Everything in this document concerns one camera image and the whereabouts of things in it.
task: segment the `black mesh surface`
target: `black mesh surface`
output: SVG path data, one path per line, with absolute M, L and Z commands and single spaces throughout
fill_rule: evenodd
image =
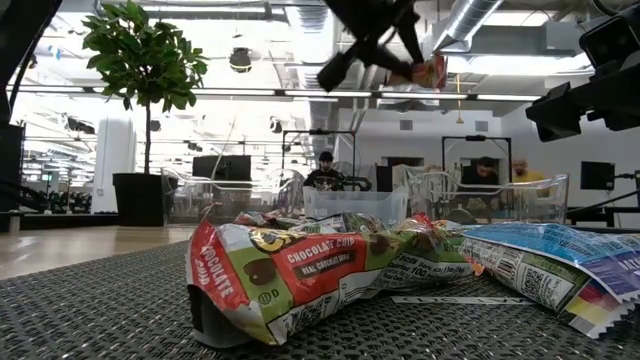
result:
M 216 352 L 191 336 L 186 243 L 0 282 L 0 359 L 638 359 L 640 316 L 600 340 L 539 306 L 360 301 L 281 347 Z M 516 296 L 490 278 L 418 293 Z

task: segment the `yellow shirt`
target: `yellow shirt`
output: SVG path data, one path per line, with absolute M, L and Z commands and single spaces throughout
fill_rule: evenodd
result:
M 546 180 L 546 177 L 542 173 L 539 173 L 536 171 L 527 171 L 527 173 L 522 176 L 513 174 L 514 183 L 532 182 L 532 181 L 540 181 L 540 180 Z M 537 193 L 538 193 L 538 197 L 548 197 L 550 195 L 549 189 L 539 190 L 537 191 Z
M 527 173 L 522 176 L 513 174 L 514 183 L 532 182 L 532 181 L 540 181 L 540 180 L 546 180 L 546 177 L 542 173 L 539 173 L 536 171 L 527 171 Z

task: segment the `black planter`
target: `black planter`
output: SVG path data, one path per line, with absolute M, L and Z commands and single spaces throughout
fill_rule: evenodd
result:
M 122 226 L 164 226 L 162 177 L 113 174 Z

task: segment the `potted plant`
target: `potted plant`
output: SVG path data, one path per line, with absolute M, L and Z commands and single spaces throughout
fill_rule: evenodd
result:
M 87 68 L 96 69 L 105 82 L 103 95 L 122 98 L 126 110 L 134 102 L 146 110 L 144 174 L 114 174 L 118 214 L 122 225 L 164 225 L 162 179 L 149 174 L 151 104 L 194 106 L 192 89 L 202 86 L 207 72 L 202 49 L 192 48 L 176 26 L 149 21 L 146 11 L 133 1 L 103 5 L 105 17 L 88 16 L 83 48 L 97 52 Z

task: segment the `person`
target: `person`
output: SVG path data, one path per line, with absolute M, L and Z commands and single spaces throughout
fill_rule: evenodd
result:
M 537 171 L 529 170 L 529 165 L 525 159 L 516 159 L 511 163 L 513 169 L 513 182 L 523 183 L 545 180 L 545 176 Z
M 500 180 L 495 172 L 495 161 L 483 156 L 478 159 L 475 171 L 465 171 L 460 182 L 463 185 L 499 185 Z M 483 192 L 482 188 L 465 187 L 464 191 Z
M 318 161 L 320 168 L 312 171 L 304 180 L 303 185 L 315 187 L 319 191 L 340 190 L 342 174 L 331 168 L 333 155 L 328 151 L 324 151 L 320 154 Z
M 460 182 L 464 187 L 458 189 L 459 192 L 463 193 L 487 193 L 487 194 L 478 194 L 471 195 L 465 194 L 460 195 L 458 198 L 466 204 L 468 209 L 477 208 L 474 213 L 484 213 L 489 209 L 498 209 L 500 199 L 495 195 L 491 195 L 494 193 L 495 189 L 487 189 L 482 187 L 473 187 L 469 185 L 499 185 L 500 179 L 498 179 L 498 174 L 495 172 L 495 161 L 488 157 L 483 156 L 476 162 L 476 168 L 471 169 L 469 171 L 464 171 L 462 174 L 462 178 Z M 484 205 L 480 208 L 480 204 L 477 202 L 480 200 Z

